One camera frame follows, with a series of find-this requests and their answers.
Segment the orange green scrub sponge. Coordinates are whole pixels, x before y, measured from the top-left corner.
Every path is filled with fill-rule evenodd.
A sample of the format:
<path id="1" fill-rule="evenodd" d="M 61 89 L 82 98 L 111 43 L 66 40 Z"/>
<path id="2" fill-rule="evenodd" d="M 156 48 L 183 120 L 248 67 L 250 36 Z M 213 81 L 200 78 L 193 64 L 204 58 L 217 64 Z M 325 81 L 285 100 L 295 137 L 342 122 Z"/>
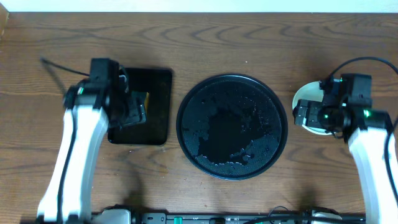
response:
<path id="1" fill-rule="evenodd" d="M 146 92 L 146 97 L 144 100 L 144 109 L 145 109 L 146 113 L 148 112 L 149 98 L 150 98 L 150 93 Z"/>

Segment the light blue plate front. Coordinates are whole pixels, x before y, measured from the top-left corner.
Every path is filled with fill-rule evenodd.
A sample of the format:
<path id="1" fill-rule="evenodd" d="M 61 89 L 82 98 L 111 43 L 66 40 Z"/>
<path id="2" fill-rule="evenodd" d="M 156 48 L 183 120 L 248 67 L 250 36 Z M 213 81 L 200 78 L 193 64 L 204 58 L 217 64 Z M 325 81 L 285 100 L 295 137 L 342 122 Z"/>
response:
<path id="1" fill-rule="evenodd" d="M 298 100 L 301 99 L 322 102 L 323 90 L 319 88 L 319 82 L 311 82 L 301 87 L 293 97 L 292 109 L 296 107 Z M 326 133 L 324 129 L 311 128 L 304 124 L 302 127 L 313 134 L 322 136 L 331 135 L 331 133 Z"/>

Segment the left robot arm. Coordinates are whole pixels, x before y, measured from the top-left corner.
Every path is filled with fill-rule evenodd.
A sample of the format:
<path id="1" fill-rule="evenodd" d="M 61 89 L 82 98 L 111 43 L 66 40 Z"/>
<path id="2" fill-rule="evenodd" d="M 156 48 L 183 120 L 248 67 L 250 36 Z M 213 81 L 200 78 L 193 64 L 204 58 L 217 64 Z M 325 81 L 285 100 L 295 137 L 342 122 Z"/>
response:
<path id="1" fill-rule="evenodd" d="M 109 128 L 111 103 L 121 100 L 128 124 L 146 120 L 146 92 L 84 79 L 64 96 L 63 138 L 56 165 L 37 211 L 37 223 L 91 220 L 91 188 L 98 151 Z M 131 114 L 138 118 L 130 119 Z"/>

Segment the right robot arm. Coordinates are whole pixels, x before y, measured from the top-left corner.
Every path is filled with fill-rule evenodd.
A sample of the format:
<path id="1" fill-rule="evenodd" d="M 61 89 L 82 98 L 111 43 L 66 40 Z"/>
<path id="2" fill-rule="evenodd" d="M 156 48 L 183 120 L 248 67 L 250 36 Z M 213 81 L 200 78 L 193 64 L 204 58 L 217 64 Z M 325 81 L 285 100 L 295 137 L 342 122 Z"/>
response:
<path id="1" fill-rule="evenodd" d="M 343 139 L 355 161 L 367 223 L 397 223 L 397 158 L 394 124 L 386 111 L 299 99 L 295 124 L 323 129 Z"/>

